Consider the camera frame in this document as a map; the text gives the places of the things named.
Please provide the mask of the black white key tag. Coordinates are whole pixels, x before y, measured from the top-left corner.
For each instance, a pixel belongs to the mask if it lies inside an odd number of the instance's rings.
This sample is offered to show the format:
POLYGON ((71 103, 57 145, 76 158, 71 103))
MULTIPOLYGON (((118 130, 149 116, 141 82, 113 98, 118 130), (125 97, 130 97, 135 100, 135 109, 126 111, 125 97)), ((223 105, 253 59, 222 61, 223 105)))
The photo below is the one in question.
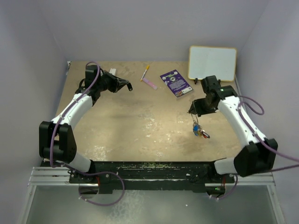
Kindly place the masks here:
POLYGON ((132 91, 132 90, 133 90, 133 87, 132 87, 131 83, 127 83, 127 87, 128 87, 128 90, 129 90, 129 91, 132 91))

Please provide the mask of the small blue key tag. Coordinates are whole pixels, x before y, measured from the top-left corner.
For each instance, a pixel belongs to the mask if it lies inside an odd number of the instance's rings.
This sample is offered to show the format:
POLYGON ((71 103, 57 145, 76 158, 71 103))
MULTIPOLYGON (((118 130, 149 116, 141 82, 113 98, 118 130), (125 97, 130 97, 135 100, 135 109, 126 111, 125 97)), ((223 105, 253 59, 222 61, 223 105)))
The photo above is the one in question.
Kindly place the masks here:
POLYGON ((192 131, 193 131, 194 135, 199 136, 200 135, 200 125, 193 124, 192 131))

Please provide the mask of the large metal keyring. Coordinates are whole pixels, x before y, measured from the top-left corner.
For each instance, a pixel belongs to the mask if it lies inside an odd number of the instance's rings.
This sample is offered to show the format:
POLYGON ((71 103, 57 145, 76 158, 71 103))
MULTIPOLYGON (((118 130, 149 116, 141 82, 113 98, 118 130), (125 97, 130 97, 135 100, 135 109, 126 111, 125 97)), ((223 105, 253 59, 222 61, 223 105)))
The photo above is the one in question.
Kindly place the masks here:
POLYGON ((198 125, 199 122, 198 122, 197 115, 191 114, 191 117, 192 117, 193 123, 194 123, 195 125, 198 125))

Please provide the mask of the red key tag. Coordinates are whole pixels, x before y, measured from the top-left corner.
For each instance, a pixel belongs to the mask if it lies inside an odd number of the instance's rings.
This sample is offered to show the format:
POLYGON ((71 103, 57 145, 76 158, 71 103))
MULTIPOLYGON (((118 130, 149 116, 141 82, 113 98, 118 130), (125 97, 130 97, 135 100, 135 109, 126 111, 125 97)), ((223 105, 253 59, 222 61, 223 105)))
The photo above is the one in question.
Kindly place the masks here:
POLYGON ((207 133, 206 133, 205 131, 203 131, 203 130, 200 132, 200 135, 203 136, 204 138, 208 138, 208 139, 210 138, 210 135, 207 134, 207 133))

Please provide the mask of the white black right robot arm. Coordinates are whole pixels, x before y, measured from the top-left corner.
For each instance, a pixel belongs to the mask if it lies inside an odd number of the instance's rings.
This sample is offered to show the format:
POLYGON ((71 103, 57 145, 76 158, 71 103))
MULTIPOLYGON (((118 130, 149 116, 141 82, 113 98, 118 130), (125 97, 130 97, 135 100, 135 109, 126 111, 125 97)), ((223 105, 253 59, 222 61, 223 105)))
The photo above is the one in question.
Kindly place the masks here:
POLYGON ((206 96, 192 101, 188 111, 193 118, 194 134, 209 138, 210 136, 198 123, 198 118, 220 111, 241 144, 237 156, 214 162, 214 167, 208 170, 208 179, 219 182, 226 174, 246 177, 269 172, 273 168, 278 149, 276 140, 268 139, 252 122, 232 86, 221 86, 216 76, 206 77, 200 83, 206 96))

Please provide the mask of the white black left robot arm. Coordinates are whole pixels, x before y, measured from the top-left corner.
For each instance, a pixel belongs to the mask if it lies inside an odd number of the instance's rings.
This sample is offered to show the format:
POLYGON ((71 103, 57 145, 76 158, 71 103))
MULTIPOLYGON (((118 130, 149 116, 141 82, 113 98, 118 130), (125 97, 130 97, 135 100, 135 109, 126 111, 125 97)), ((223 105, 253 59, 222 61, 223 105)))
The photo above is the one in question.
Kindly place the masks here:
POLYGON ((103 91, 117 93, 124 86, 129 91, 133 89, 128 80, 103 70, 96 62, 87 63, 85 78, 79 82, 71 102, 51 121, 39 125, 40 157, 49 160, 53 168, 62 165, 75 169, 84 182, 93 182, 96 178, 93 162, 77 151, 73 130, 103 91))

